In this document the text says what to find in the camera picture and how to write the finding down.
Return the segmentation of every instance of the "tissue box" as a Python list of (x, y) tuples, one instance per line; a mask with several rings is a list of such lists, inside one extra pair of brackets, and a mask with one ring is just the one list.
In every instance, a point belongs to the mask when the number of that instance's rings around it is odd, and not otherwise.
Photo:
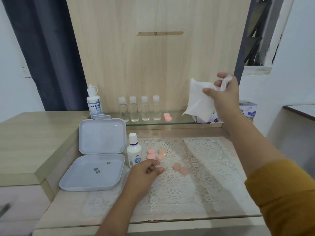
[[(251, 101), (247, 101), (247, 100), (239, 101), (239, 108), (241, 109), (242, 113), (251, 121), (253, 121), (256, 115), (257, 106), (258, 105), (256, 103), (253, 103)], [(218, 115), (216, 112), (214, 112), (211, 115), (211, 118), (207, 122), (201, 120), (200, 118), (196, 116), (192, 116), (192, 118), (197, 124), (223, 123), (220, 119), (218, 119)]]

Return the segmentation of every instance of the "lace doily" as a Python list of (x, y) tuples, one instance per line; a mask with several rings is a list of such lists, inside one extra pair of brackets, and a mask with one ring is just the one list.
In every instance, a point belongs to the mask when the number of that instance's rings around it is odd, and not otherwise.
[[(143, 156), (149, 148), (156, 151), (165, 148), (167, 153), (161, 163), (165, 172), (137, 205), (132, 222), (260, 214), (245, 188), (245, 176), (219, 138), (142, 138), (138, 141)], [(183, 176), (173, 170), (174, 162), (188, 167), (190, 174)], [(116, 188), (89, 192), (83, 214), (106, 215), (119, 196), (129, 170), (124, 166)]]

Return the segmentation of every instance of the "small white bottle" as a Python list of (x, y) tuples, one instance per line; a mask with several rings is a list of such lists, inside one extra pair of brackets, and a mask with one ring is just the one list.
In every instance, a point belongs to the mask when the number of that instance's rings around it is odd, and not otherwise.
[(161, 119), (161, 106), (160, 106), (160, 96), (153, 96), (153, 119), (160, 120)]
[(148, 121), (150, 120), (148, 96), (141, 96), (141, 101), (142, 101), (141, 118), (143, 121)]
[(88, 101), (91, 118), (93, 118), (94, 115), (103, 114), (102, 107), (100, 105), (100, 96), (96, 95), (96, 93), (97, 87), (90, 84), (88, 87), (89, 97), (87, 97), (86, 100)]
[(135, 96), (130, 96), (129, 97), (130, 105), (129, 105), (129, 112), (130, 112), (130, 120), (132, 122), (137, 122), (139, 121), (139, 114), (138, 114), (138, 105), (136, 101)]
[(128, 106), (126, 104), (126, 98), (125, 97), (119, 97), (119, 114), (120, 118), (124, 120), (125, 122), (129, 121), (129, 116), (128, 116)]
[(138, 143), (137, 134), (134, 132), (129, 134), (127, 154), (130, 168), (142, 160), (142, 147)]

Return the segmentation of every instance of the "mustard yellow sleeve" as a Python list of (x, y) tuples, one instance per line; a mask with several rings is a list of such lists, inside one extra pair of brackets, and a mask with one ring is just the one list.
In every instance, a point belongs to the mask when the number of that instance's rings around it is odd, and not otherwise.
[(315, 235), (315, 181), (294, 161), (266, 164), (245, 185), (273, 236)]

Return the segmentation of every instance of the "hand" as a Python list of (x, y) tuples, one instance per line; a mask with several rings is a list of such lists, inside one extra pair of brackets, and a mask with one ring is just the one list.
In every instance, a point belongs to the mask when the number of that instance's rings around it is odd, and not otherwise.
[(138, 203), (151, 189), (153, 181), (164, 172), (163, 167), (155, 167), (160, 162), (148, 159), (134, 165), (128, 175), (122, 194), (128, 195)]
[[(217, 76), (222, 79), (228, 75), (228, 73), (217, 74)], [(220, 87), (221, 83), (222, 80), (220, 79), (214, 84), (215, 86)], [(209, 97), (213, 98), (218, 118), (223, 122), (228, 121), (228, 119), (235, 116), (235, 114), (241, 113), (239, 108), (239, 89), (235, 76), (233, 76), (233, 79), (228, 83), (226, 91), (220, 92), (210, 88), (204, 88), (202, 91)]]

